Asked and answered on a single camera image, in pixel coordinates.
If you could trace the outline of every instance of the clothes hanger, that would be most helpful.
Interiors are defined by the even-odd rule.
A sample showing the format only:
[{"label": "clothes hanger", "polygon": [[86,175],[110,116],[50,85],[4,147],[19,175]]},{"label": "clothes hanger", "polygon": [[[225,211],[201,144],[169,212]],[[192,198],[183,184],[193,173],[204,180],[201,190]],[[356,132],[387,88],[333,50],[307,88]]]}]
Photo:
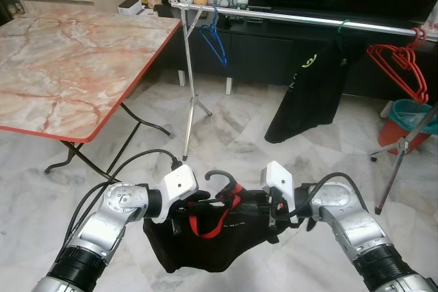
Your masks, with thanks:
[{"label": "clothes hanger", "polygon": [[[395,47],[390,44],[375,44],[367,49],[368,55],[380,66],[380,68],[396,82],[411,98],[419,103],[427,103],[427,84],[422,71],[415,62],[415,48],[425,43],[427,32],[423,29],[413,28],[415,40],[405,47]],[[385,60],[382,53],[390,51],[393,61],[405,71],[412,72],[416,78],[418,89],[413,90],[406,81]]]},{"label": "clothes hanger", "polygon": [[[216,20],[218,19],[218,9],[216,8],[216,5],[213,5],[213,7],[214,7],[213,21],[211,22],[210,25],[206,25],[206,24],[201,25],[201,28],[199,29],[199,33],[207,41],[210,48],[213,50],[213,52],[218,57],[220,63],[224,66],[224,68],[226,68],[227,67],[227,57],[225,55],[225,50],[224,50],[224,47],[222,45],[222,42],[220,41],[220,37],[218,35],[218,30],[216,29]],[[210,40],[208,40],[208,38],[205,36],[205,34],[204,34],[205,31],[209,32],[209,35],[211,36],[213,41],[216,41],[217,45],[220,48],[220,52],[222,53],[222,55],[219,55],[216,48],[211,44]]]}]

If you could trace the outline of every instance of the black tv cabinet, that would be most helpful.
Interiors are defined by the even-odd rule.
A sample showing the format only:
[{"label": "black tv cabinet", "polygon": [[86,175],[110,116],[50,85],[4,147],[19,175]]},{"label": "black tv cabinet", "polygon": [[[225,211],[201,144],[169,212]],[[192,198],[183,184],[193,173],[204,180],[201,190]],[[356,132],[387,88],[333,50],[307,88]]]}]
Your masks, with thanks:
[{"label": "black tv cabinet", "polygon": [[[188,24],[195,14],[195,11],[188,12]],[[288,85],[293,75],[290,68],[305,63],[337,33],[337,28],[334,27],[298,23],[278,24],[267,20],[260,25],[248,24],[246,21],[232,23],[228,29],[218,28],[228,59],[228,66],[224,68],[198,32],[199,26],[210,24],[212,16],[213,14],[209,13],[206,19],[200,19],[190,35],[193,71],[230,77],[237,81]],[[342,33],[357,32],[344,29]],[[401,47],[413,40],[411,37],[378,32],[359,33],[365,34],[368,44],[394,44]],[[437,53],[436,42],[426,42],[416,50],[417,64],[428,84],[429,103],[437,100]],[[165,46],[154,65],[160,68],[187,70],[182,28]],[[365,53],[351,67],[344,94],[387,100],[408,98]]]}]

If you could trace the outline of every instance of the red strap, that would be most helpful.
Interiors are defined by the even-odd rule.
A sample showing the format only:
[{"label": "red strap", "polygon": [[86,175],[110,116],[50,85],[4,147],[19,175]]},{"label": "red strap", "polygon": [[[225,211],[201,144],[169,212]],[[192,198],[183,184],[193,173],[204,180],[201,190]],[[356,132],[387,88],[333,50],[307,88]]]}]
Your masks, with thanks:
[{"label": "red strap", "polygon": [[199,234],[198,234],[198,218],[194,215],[189,216],[189,223],[190,223],[190,227],[193,230],[193,233],[196,236],[202,237],[203,239],[212,239],[212,238],[218,236],[218,234],[222,230],[222,226],[224,225],[225,217],[228,215],[230,210],[234,209],[237,205],[239,205],[241,198],[240,198],[240,196],[236,195],[236,193],[239,193],[242,190],[243,190],[243,187],[241,185],[237,184],[235,186],[235,188],[231,191],[232,194],[235,194],[231,208],[225,210],[224,214],[219,219],[218,225],[209,233],[202,234],[201,236],[199,236]]}]

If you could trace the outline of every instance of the marble floor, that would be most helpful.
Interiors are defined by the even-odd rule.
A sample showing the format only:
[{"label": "marble floor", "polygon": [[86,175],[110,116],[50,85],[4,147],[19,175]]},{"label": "marble floor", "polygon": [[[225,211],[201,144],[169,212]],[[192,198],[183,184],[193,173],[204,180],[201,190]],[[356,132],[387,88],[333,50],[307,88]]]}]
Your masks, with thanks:
[{"label": "marble floor", "polygon": [[[378,148],[385,103],[344,96],[333,124],[320,126],[282,144],[263,136],[285,88],[235,83],[224,95],[224,78],[196,76],[198,93],[214,115],[198,110],[194,118],[188,164],[201,188],[215,192],[225,181],[206,183],[206,171],[226,170],[246,188],[256,189],[261,170],[271,160],[284,165],[297,184],[313,183],[325,174],[351,175],[373,209],[393,155],[372,163],[366,153]],[[141,118],[164,125],[163,133],[141,127],[123,159],[150,148],[165,148],[179,157],[183,149],[190,90],[178,85],[175,72],[151,73],[126,101]],[[82,150],[106,168],[135,123],[117,111],[97,138]],[[66,149],[55,140],[0,131],[0,290],[30,291],[46,274],[62,244],[70,216],[81,197],[103,179],[78,159],[49,175],[48,165],[63,161]],[[390,198],[377,221],[404,260],[422,275],[438,281],[437,139],[430,138],[408,155]],[[169,172],[165,155],[134,161],[120,173],[129,183],[154,185]],[[337,245],[331,229],[319,223],[289,229],[280,243],[263,243],[241,255],[220,274],[184,268],[167,274],[142,232],[130,224],[118,252],[95,291],[367,291],[361,277]]]}]

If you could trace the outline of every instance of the blue hanger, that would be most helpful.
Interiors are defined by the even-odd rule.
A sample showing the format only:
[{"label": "blue hanger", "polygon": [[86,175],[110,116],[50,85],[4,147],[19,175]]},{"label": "blue hanger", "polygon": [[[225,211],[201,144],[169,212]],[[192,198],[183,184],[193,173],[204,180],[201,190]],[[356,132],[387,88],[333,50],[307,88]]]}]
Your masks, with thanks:
[{"label": "blue hanger", "polygon": [[[224,66],[224,68],[226,68],[227,67],[227,57],[225,56],[225,50],[224,50],[224,47],[222,45],[222,42],[220,41],[220,38],[218,35],[218,30],[216,29],[216,20],[218,19],[218,9],[216,8],[215,5],[213,7],[214,7],[213,22],[211,22],[210,25],[206,25],[206,24],[201,25],[201,28],[199,29],[199,33],[208,42],[208,45],[213,50],[213,52],[216,54],[220,63]],[[211,44],[210,40],[208,40],[208,38],[205,36],[204,29],[206,29],[206,31],[208,31],[210,33],[211,38],[218,43],[220,50],[222,51],[222,56],[220,56],[218,54],[216,48]]]}]

